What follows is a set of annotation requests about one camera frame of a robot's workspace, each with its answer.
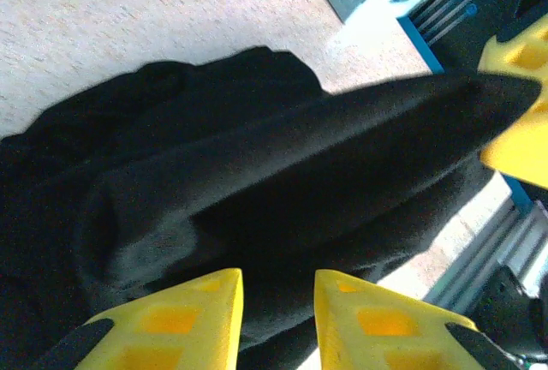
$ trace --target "black fabric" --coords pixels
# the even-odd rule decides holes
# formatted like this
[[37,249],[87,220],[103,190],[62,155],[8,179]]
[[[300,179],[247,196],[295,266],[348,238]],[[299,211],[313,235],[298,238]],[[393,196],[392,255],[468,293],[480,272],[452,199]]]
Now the black fabric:
[[539,19],[541,17],[544,17],[545,15],[548,15],[548,0],[543,0],[540,3],[536,4],[521,18],[516,19],[513,23],[510,23],[502,31],[498,32],[497,42],[509,42],[518,34],[529,28],[536,21],[539,21]]
[[521,185],[531,200],[540,200],[548,208],[548,190],[525,182],[521,182]]
[[39,357],[51,345],[44,336],[44,323],[37,296],[25,283],[0,277],[0,368],[17,368],[29,357]]
[[445,327],[485,370],[519,370],[519,367],[485,334],[457,323],[447,323]]
[[2,141],[0,272],[32,289],[49,348],[103,309],[240,267],[238,367],[294,368],[315,346],[315,270],[378,279],[427,249],[491,177],[479,149],[538,95],[472,73],[328,97],[266,48],[146,65]]
[[33,363],[29,370],[72,370],[114,327],[111,319],[101,319],[72,330],[53,349]]

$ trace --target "black jacket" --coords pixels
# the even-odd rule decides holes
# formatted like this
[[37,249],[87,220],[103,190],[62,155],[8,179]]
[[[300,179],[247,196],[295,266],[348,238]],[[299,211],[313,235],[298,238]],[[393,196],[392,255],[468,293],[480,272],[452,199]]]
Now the black jacket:
[[315,347],[314,271],[375,281],[427,249],[490,178],[478,150],[538,94],[454,74],[331,96],[258,48],[68,98],[0,144],[0,360],[32,362],[94,313],[230,266],[238,368],[294,368]]

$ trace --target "black cloth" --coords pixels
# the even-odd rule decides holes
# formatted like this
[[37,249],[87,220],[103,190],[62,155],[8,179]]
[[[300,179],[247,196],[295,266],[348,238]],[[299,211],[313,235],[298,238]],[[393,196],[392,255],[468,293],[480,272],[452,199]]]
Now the black cloth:
[[[240,267],[238,368],[295,368],[316,343],[315,270],[376,280],[427,249],[490,178],[478,150],[538,94],[472,73],[331,96],[290,53],[258,48],[68,98],[0,144],[0,307],[20,305],[0,319],[0,360]],[[30,353],[10,330],[23,320]]]

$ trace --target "blue edge trim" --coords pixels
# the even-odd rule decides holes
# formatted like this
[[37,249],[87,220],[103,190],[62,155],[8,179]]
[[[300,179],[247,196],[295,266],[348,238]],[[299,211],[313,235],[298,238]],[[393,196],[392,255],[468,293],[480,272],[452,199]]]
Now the blue edge trim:
[[[413,22],[408,17],[402,17],[398,19],[400,26],[403,31],[408,35],[411,43],[419,51],[419,54],[424,59],[426,65],[434,74],[440,74],[444,72],[444,68],[441,63],[434,56],[425,40],[420,36],[419,31],[414,26]],[[512,200],[514,201],[515,207],[520,211],[521,214],[527,214],[531,211],[533,207],[533,202],[521,186],[521,184],[514,178],[510,176],[503,175],[504,180],[510,187],[512,191]]]

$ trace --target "folded garment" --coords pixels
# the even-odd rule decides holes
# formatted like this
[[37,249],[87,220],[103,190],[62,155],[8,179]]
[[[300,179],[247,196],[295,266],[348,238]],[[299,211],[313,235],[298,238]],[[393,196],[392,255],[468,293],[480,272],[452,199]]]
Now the folded garment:
[[240,267],[238,368],[297,367],[316,345],[315,270],[375,281],[426,250],[491,177],[478,151],[539,90],[462,73],[330,95],[292,54],[257,48],[148,64],[52,106],[0,144],[0,307],[13,312],[0,364]]

